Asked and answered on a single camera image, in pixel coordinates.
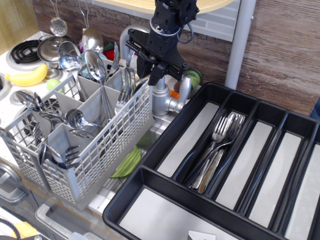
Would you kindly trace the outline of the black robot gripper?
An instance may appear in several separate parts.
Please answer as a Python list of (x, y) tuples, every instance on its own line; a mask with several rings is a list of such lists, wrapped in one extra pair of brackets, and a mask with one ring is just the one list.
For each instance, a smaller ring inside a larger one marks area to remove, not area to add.
[(149, 21), (149, 33), (130, 28), (126, 46), (137, 53), (137, 74), (143, 79), (150, 74), (148, 84), (155, 86), (169, 74), (182, 76), (188, 64), (178, 51), (183, 28), (196, 19), (199, 12), (195, 0), (156, 0)]

